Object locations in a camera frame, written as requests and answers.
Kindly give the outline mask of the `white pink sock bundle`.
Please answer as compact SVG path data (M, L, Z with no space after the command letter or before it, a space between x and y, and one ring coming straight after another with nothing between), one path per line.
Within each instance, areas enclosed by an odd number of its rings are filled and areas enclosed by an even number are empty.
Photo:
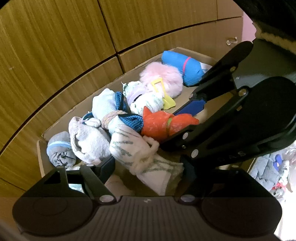
M91 118L73 117L68 126L74 154L87 164L98 165L111 155L110 136L101 127L101 121Z

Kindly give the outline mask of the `grey sock roll blue stripe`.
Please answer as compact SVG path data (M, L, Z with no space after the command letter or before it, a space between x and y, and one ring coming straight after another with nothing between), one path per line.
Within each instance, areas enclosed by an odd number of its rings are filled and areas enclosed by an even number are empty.
M53 166L66 169L76 164L76 156L72 150L70 135L67 131L55 134L48 141L47 155Z

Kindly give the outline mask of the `white green striped sock roll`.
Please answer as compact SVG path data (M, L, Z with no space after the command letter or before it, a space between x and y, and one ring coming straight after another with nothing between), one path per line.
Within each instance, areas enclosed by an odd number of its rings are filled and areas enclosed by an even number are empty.
M159 142L119 125L111 136L109 150L115 160L159 196L175 193L184 170L182 163L161 157Z

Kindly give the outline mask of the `white fluffy sock roll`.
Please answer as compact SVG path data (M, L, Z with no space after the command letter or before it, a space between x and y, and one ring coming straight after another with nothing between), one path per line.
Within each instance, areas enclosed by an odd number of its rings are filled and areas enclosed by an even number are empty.
M114 159L101 162L99 165L79 163L76 166L66 169L69 187L73 190L85 194L87 193L85 184L82 183L82 179L79 176L76 177L76 174L79 173L82 166L90 167L116 198L123 195L134 195L134 191L129 190L121 180L121 177L125 178L125 173L127 173L128 176L130 176L130 173L124 166L117 163Z

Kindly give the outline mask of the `blue sock pink band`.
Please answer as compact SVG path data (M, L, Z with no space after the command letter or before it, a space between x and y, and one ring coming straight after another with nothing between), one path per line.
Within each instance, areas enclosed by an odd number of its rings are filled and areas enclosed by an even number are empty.
M198 84L203 75L212 67L192 57L173 51L164 51L162 62L166 65L174 66L180 71L183 84L186 87Z

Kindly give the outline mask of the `pink fluffy sock with yellow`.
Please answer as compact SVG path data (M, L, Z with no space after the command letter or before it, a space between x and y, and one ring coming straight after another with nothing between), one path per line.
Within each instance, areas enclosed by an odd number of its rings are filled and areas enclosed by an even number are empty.
M139 74L139 80L146 91L146 105L153 113L164 109L165 94L175 98L183 90L183 78L178 68L160 62L149 63Z

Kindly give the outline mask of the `brown cardboard box tray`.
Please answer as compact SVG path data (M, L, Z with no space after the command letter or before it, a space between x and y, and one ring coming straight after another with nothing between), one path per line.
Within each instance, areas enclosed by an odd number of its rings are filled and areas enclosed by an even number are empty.
M133 194L134 188L123 183L128 176L158 196L172 195L185 166L174 160L170 151L161 150L161 137L204 122L205 113L178 114L176 107L165 111L162 94L170 94L171 88L161 81L156 90L153 82L160 75L154 69L169 68L181 77L193 63L205 74L215 61L183 48L173 49L170 55L184 57L185 64L176 68L157 55L78 104L76 108L82 113L69 116L66 131L47 132L48 142L38 147L41 175L56 168L96 168L111 158L114 168L104 183L115 196Z

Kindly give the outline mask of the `grey sock with blue flower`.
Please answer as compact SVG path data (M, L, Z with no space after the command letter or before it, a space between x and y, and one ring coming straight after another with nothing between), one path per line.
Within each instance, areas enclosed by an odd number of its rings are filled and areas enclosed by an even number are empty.
M267 191L270 191L278 183L280 178L278 164L281 165L281 160L280 152L257 157L248 174Z

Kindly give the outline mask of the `white ribbed sock roll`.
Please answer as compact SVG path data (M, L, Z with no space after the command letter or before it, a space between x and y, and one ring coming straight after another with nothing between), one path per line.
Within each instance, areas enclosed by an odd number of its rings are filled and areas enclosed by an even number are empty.
M143 116L145 106L152 113L160 111L164 107L162 95L153 90L150 91L140 81L122 83L122 90L132 113Z

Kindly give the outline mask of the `light blue teal sock bundle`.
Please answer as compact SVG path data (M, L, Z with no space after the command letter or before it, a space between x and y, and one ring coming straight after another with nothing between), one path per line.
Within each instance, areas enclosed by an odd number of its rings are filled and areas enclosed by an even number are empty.
M128 132L140 136L144 120L142 116L128 110L122 92L106 88L93 97L91 112L83 116L82 125L101 128L111 136L117 128L127 128Z

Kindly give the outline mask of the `wooden wardrobe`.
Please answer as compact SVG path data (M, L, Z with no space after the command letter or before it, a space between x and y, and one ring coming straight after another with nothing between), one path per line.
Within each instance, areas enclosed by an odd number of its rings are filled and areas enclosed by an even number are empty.
M36 142L76 104L167 49L222 57L242 16L233 1L3 3L1 195L40 179Z

